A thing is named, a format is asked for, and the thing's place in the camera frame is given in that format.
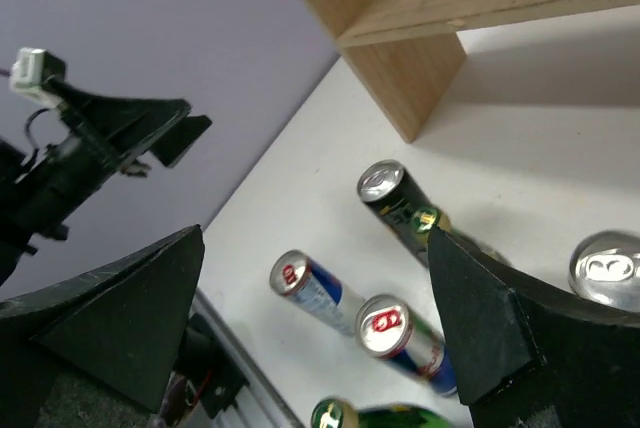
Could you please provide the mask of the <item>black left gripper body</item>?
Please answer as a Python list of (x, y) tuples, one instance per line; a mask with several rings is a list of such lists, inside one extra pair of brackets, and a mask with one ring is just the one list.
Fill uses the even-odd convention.
[(56, 241), (68, 237), (65, 220), (111, 176), (123, 172), (145, 175), (137, 158), (150, 147), (150, 128), (142, 120), (125, 122), (66, 119), (70, 134), (47, 148), (45, 158), (21, 178), (2, 170), (1, 280), (6, 281), (20, 259), (37, 248), (39, 235)]

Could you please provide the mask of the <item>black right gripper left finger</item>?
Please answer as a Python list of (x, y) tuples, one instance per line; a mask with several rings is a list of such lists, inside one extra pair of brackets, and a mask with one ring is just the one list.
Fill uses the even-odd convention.
[(191, 226), (3, 301), (2, 426), (146, 426), (178, 356), (204, 251)]

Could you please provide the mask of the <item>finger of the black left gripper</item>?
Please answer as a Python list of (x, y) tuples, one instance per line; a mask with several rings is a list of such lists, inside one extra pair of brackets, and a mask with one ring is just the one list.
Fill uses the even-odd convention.
[(164, 167), (175, 167), (211, 125), (206, 115), (183, 118), (152, 145), (153, 156)]
[(44, 89), (62, 99), (60, 118), (71, 131), (97, 136), (116, 148), (149, 148), (191, 111), (184, 99), (102, 96), (60, 77), (48, 78)]

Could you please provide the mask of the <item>green glass bottle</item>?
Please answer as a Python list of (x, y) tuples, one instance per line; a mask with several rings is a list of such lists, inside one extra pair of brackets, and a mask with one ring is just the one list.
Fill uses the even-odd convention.
[(429, 409), (404, 404), (375, 405), (358, 409), (349, 401), (328, 397), (312, 411), (313, 428), (447, 428), (453, 424)]

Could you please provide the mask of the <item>black yellow soda can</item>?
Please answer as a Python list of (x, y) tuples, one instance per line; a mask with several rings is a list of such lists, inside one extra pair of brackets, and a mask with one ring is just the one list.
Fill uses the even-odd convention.
[(433, 228), (452, 229), (448, 215), (433, 204), (407, 168), (397, 160), (381, 160), (360, 176), (361, 202), (386, 225), (425, 267)]

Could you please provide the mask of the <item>red bull can blue silver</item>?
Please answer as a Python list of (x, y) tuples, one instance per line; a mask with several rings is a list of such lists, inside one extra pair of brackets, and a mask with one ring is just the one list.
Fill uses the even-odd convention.
[(347, 337), (365, 299), (300, 250), (285, 252), (273, 265), (269, 285), (274, 293)]

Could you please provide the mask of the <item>green bottle gold cap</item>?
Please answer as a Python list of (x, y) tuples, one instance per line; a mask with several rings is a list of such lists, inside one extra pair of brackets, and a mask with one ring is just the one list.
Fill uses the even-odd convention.
[(429, 238), (431, 232), (439, 228), (449, 233), (464, 248), (474, 253), (484, 253), (485, 255), (499, 261), (505, 265), (510, 262), (497, 250), (484, 242), (478, 241), (466, 233), (453, 227), (449, 216), (436, 206), (425, 206), (417, 209), (410, 219), (411, 233), (418, 245), (425, 251), (429, 250)]

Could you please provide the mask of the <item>red bull can red tab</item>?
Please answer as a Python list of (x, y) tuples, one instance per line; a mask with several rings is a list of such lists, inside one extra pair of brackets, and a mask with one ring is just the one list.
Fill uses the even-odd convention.
[(391, 294), (368, 299), (356, 315), (354, 332), (356, 342), (370, 357), (441, 396), (457, 391), (444, 339), (403, 299)]

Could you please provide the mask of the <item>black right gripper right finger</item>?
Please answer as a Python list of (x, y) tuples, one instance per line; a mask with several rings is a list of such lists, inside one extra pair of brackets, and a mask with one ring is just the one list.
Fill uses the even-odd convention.
[(639, 317), (570, 294), (435, 228), (429, 272), (477, 427), (636, 427)]

